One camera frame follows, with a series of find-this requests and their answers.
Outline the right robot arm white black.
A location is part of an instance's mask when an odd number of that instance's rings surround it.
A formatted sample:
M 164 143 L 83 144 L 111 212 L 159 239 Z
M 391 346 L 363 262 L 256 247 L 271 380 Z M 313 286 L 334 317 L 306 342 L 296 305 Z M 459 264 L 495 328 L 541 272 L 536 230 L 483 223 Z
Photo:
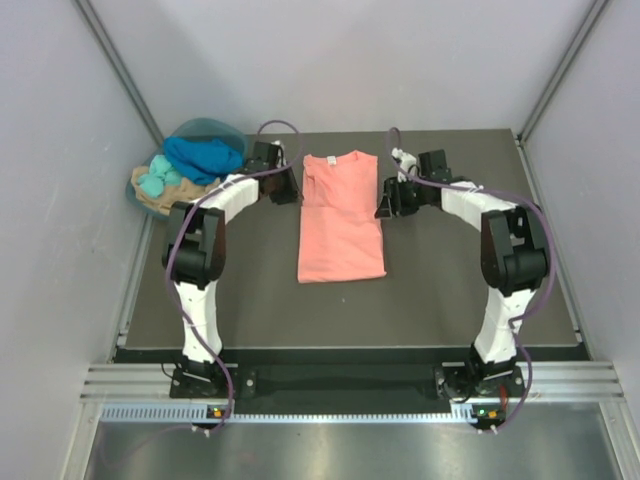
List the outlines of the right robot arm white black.
M 442 150 L 414 156 L 394 147 L 390 157 L 397 173 L 383 183 L 376 218 L 406 217 L 430 206 L 480 234 L 480 267 L 488 288 L 484 318 L 464 365 L 445 372 L 441 391 L 457 403 L 490 395 L 516 376 L 524 316 L 551 272 L 540 211 L 517 196 L 454 176 Z

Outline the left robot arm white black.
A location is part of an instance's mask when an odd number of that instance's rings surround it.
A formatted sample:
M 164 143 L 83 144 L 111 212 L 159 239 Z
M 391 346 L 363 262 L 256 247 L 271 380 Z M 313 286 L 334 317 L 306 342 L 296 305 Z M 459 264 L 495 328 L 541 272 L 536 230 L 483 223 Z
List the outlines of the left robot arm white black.
M 170 209 L 162 264 L 184 326 L 172 373 L 172 398 L 222 398 L 231 373 L 221 359 L 216 290 L 226 264 L 226 227 L 263 198 L 294 203 L 299 189 L 283 144 L 258 141 L 253 155 L 199 199 Z

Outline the pink t shirt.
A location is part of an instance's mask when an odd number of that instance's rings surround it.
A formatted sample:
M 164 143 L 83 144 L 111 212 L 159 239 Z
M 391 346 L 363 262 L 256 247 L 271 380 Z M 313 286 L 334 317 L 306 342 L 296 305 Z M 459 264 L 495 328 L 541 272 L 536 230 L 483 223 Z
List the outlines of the pink t shirt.
M 358 150 L 303 160 L 297 280 L 347 282 L 386 275 L 375 218 L 378 157 Z

